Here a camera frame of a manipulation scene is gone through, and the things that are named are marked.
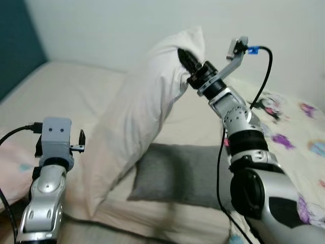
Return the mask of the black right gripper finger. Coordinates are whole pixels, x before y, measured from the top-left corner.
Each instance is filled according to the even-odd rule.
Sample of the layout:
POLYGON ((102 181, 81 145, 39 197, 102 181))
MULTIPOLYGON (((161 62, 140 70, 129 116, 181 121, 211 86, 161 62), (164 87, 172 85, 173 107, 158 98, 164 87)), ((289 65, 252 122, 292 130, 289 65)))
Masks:
POLYGON ((185 68, 190 75, 195 74, 195 72, 202 67, 202 63, 186 49, 177 49, 177 56, 183 68, 185 68))

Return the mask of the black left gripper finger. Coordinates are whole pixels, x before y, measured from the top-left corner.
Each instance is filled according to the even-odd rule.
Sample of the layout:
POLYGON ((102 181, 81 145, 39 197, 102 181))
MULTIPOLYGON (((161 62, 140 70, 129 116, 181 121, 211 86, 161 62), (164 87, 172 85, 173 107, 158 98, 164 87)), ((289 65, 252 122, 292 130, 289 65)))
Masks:
POLYGON ((86 135, 84 130, 80 130, 78 144, 71 146, 71 151, 76 151, 77 153, 83 153, 85 151, 86 135))

